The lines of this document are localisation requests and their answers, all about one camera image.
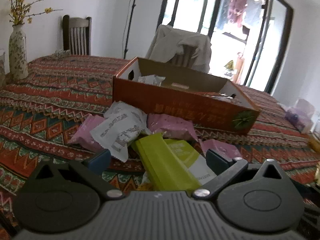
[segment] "hanging clothes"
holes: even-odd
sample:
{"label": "hanging clothes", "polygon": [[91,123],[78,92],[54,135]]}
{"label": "hanging clothes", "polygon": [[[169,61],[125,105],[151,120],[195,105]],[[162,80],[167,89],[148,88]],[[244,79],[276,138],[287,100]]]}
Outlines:
{"label": "hanging clothes", "polygon": [[239,28],[242,26],[242,16],[246,4],[247,0],[232,0],[229,5],[228,19],[232,23],[237,23]]}
{"label": "hanging clothes", "polygon": [[247,7],[245,8],[244,22],[252,27],[260,22],[260,14],[262,10],[262,0],[247,0]]}
{"label": "hanging clothes", "polygon": [[228,11],[231,0],[221,0],[219,7],[216,27],[218,30],[223,30],[223,27],[228,23]]}

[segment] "metal screw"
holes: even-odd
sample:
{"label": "metal screw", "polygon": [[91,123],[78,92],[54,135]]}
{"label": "metal screw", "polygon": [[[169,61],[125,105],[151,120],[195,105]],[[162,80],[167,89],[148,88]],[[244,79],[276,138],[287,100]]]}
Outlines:
{"label": "metal screw", "polygon": [[193,194],[197,197],[207,197],[210,195],[210,191],[205,188],[196,189]]}
{"label": "metal screw", "polygon": [[107,196],[110,198],[119,198],[122,195],[123,195],[123,193],[119,189],[111,189],[107,192]]}

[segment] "wooden chair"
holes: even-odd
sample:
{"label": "wooden chair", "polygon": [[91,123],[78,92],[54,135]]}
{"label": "wooden chair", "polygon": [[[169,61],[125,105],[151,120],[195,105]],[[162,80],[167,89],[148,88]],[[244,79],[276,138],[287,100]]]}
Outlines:
{"label": "wooden chair", "polygon": [[174,55],[174,57],[169,60],[167,63],[171,63],[173,65],[179,66],[179,67],[186,67],[186,68],[192,68],[193,64],[196,61],[196,58],[192,58],[192,55],[196,51],[196,48],[183,45],[184,53],[182,55]]}
{"label": "wooden chair", "polygon": [[91,55],[91,17],[86,19],[70,18],[62,20],[63,49],[71,50],[75,55]]}

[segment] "white wall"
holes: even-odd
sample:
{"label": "white wall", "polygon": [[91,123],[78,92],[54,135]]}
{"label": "white wall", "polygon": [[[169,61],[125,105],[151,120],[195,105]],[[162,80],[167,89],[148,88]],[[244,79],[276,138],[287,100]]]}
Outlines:
{"label": "white wall", "polygon": [[[122,37],[128,13],[129,0],[116,0],[115,13],[112,20],[112,34],[109,54],[113,57],[122,57]],[[145,57],[151,41],[155,35],[162,0],[136,0],[130,38],[128,43],[127,59]]]}
{"label": "white wall", "polygon": [[[24,25],[28,61],[63,48],[61,20],[65,14],[71,17],[92,17],[92,55],[108,56],[115,3],[116,0],[44,0],[36,3],[31,9],[32,13],[42,12],[47,7],[63,11],[34,16],[32,24]],[[0,0],[0,49],[6,51],[6,72],[9,71],[8,42],[12,33],[9,11],[9,0]]]}
{"label": "white wall", "polygon": [[309,54],[300,67],[306,71],[306,77],[301,87],[300,97],[312,103],[320,111],[320,8],[314,9],[310,15],[308,28],[308,42],[306,44]]}
{"label": "white wall", "polygon": [[292,105],[300,95],[306,77],[306,60],[310,57],[308,46],[310,17],[314,13],[309,0],[285,0],[294,9],[289,45],[273,96],[285,105]]}

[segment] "geometric pattern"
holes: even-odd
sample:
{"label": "geometric pattern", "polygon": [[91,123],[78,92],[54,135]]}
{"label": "geometric pattern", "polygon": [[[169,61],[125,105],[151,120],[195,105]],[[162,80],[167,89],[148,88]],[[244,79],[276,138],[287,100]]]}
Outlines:
{"label": "geometric pattern", "polygon": [[[13,225],[12,200],[42,159],[64,163],[92,156],[68,141],[89,114],[102,116],[110,107],[113,75],[128,62],[76,55],[58,60],[42,57],[28,64],[27,78],[0,90],[0,211]],[[308,148],[307,138],[284,118],[270,95],[239,88],[262,109],[250,132],[240,136],[195,125],[198,137],[231,143],[251,163],[274,158],[291,178],[311,183],[320,156]],[[144,171],[129,148],[128,161],[112,159],[102,178],[130,192],[137,189]],[[6,237],[1,230],[0,237]]]}

